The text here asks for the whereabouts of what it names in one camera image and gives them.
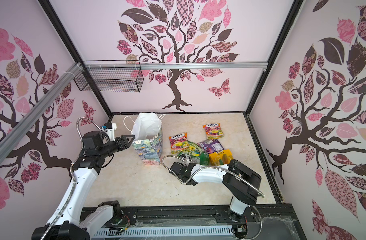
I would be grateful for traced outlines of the floral white paper bag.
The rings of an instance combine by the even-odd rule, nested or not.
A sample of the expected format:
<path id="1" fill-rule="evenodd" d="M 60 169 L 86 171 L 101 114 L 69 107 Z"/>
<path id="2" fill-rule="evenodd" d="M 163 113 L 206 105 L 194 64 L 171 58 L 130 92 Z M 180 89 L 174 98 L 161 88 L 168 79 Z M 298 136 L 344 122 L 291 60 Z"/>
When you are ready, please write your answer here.
<path id="1" fill-rule="evenodd" d="M 132 129 L 127 128 L 135 136 L 132 146 L 146 166 L 161 164 L 163 153 L 163 117 L 163 115 L 158 116 L 155 113 L 140 113 L 135 120 L 130 116 L 126 116 L 123 120 L 124 125 L 126 124 L 126 119 L 132 120 Z"/>

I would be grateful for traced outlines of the dark green Fox's candy packet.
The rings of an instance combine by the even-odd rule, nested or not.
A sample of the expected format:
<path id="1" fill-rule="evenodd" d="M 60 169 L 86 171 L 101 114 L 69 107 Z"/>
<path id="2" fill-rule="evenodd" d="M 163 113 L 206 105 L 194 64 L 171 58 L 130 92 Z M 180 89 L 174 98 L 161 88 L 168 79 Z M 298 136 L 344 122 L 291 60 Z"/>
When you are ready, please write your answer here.
<path id="1" fill-rule="evenodd" d="M 191 152 L 190 153 L 191 160 L 193 163 L 202 165 L 202 166 L 209 166 L 210 165 L 210 157 L 207 153 L 204 152 Z"/>

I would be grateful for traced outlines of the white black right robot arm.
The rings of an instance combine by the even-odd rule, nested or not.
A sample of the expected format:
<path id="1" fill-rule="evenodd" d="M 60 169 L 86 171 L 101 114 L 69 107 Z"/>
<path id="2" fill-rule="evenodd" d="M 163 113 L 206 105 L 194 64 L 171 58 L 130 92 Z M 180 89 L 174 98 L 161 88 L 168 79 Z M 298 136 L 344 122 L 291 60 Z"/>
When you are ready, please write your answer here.
<path id="1" fill-rule="evenodd" d="M 241 218 L 245 210 L 257 203 L 265 194 L 260 190 L 262 177 L 238 160 L 220 166 L 203 166 L 181 159 L 171 167 L 164 166 L 182 185 L 199 183 L 224 185 L 233 195 L 229 205 L 230 218 Z"/>

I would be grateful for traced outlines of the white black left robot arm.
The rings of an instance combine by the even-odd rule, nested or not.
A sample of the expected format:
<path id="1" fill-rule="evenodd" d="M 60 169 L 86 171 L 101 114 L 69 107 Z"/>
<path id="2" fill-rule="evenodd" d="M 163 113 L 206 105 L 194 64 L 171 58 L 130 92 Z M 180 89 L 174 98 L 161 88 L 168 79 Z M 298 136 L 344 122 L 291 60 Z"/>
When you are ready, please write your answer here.
<path id="1" fill-rule="evenodd" d="M 82 138 L 83 148 L 79 158 L 69 169 L 71 182 L 54 214 L 45 226 L 36 228 L 33 240 L 89 240 L 114 216 L 121 216 L 118 201 L 101 204 L 85 220 L 81 213 L 88 193 L 99 176 L 107 157 L 128 149 L 134 135 L 122 135 L 104 139 L 103 131 L 86 133 Z"/>

